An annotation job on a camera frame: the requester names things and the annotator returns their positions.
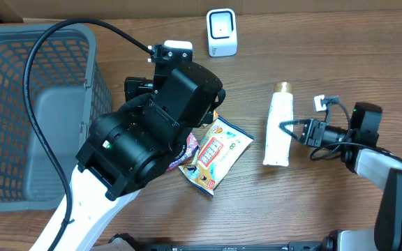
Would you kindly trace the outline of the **yellow snack bag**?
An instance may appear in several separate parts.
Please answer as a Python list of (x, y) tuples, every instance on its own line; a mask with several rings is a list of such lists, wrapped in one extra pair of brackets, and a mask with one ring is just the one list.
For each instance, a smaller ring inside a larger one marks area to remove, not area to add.
[(210, 197), (254, 137), (218, 117), (208, 129), (191, 162), (179, 166), (185, 178)]

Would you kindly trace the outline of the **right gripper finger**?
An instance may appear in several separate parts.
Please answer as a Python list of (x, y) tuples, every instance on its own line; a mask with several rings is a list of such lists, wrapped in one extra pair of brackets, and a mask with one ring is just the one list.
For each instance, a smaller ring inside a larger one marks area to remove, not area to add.
[(284, 128), (280, 128), (282, 132), (286, 133), (287, 135), (291, 136), (291, 138), (293, 138), (294, 140), (298, 141), (298, 142), (302, 142), (302, 136), (296, 135), (293, 133), (293, 131), (288, 129), (287, 127)]
[(280, 128), (287, 127), (289, 125), (308, 125), (310, 123), (310, 119), (299, 119), (299, 120), (289, 120), (289, 121), (282, 121), (279, 123)]

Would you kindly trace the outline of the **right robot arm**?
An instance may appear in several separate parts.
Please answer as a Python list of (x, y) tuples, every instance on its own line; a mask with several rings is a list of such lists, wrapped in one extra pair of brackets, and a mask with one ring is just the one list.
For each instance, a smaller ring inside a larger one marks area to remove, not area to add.
[(382, 108), (358, 102), (346, 114), (348, 128), (329, 124), (329, 119), (283, 121), (279, 128), (315, 152), (337, 153), (347, 169), (370, 180), (380, 190), (375, 225), (363, 230), (334, 230), (316, 245), (316, 250), (402, 251), (402, 158), (377, 145)]

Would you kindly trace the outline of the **purple red snack pouch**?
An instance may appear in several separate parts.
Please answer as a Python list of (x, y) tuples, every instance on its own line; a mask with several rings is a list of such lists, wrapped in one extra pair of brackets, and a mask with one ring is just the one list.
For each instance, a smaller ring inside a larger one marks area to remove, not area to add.
[(177, 159), (170, 163), (169, 167), (167, 168), (166, 172), (170, 172), (179, 165), (189, 161), (198, 150), (199, 144), (193, 133), (190, 133), (186, 139), (186, 150), (184, 154), (177, 157)]

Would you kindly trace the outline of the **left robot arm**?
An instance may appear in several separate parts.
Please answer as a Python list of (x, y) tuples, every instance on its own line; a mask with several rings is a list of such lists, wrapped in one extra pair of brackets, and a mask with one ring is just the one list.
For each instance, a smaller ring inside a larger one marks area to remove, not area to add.
[(140, 105), (99, 116), (77, 152), (66, 195), (32, 250), (90, 250), (115, 215), (186, 149), (192, 129), (225, 97), (203, 66), (184, 61)]

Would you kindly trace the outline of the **white tube with gold cap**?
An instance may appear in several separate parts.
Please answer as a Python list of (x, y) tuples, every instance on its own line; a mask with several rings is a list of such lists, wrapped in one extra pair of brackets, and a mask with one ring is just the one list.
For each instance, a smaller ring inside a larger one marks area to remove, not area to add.
[(274, 85), (267, 118), (263, 165), (281, 167), (289, 165), (292, 138), (283, 129), (292, 132), (293, 126), (280, 128), (279, 125), (293, 120), (293, 98), (292, 85), (289, 82), (279, 82)]

